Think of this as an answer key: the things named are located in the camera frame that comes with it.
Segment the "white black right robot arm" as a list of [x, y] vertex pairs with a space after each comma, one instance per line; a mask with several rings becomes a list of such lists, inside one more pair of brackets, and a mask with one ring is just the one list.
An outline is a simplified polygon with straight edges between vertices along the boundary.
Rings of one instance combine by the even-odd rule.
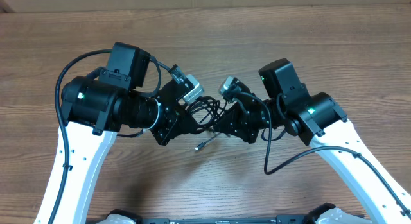
[[265, 157], [263, 172], [273, 175], [312, 153], [322, 157], [356, 196], [371, 223], [410, 223], [410, 194], [366, 147], [343, 108], [324, 92], [310, 95], [293, 64], [283, 58], [262, 67], [259, 76], [268, 100], [259, 99], [239, 79], [229, 76], [219, 93], [232, 107], [214, 125], [219, 133], [252, 144], [262, 130], [298, 137], [308, 150], [274, 169]]

